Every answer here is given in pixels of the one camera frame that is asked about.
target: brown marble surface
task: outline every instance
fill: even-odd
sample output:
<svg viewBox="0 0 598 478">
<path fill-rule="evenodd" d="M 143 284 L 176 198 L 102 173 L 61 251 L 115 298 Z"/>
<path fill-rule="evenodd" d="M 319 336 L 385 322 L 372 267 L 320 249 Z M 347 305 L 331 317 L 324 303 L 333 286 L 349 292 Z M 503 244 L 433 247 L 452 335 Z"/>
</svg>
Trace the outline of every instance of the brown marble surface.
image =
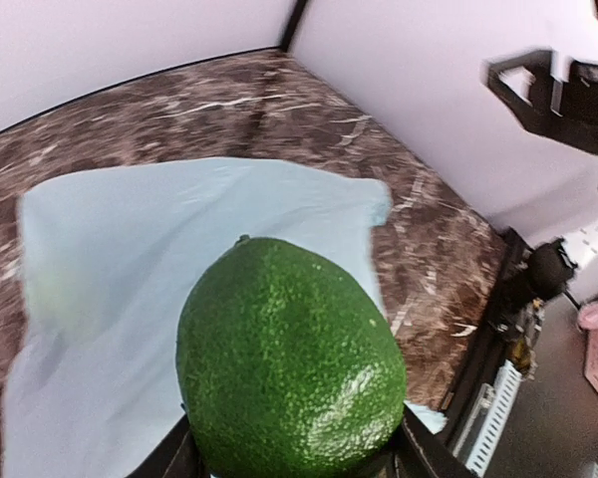
<svg viewBox="0 0 598 478">
<path fill-rule="evenodd" d="M 411 401 L 437 408 L 479 323 L 504 245 L 440 178 L 274 51 L 183 67 L 99 92 L 0 134 L 0 393 L 26 327 L 16 201 L 69 172 L 214 155 L 288 159 L 392 188 L 374 234 Z"/>
</svg>

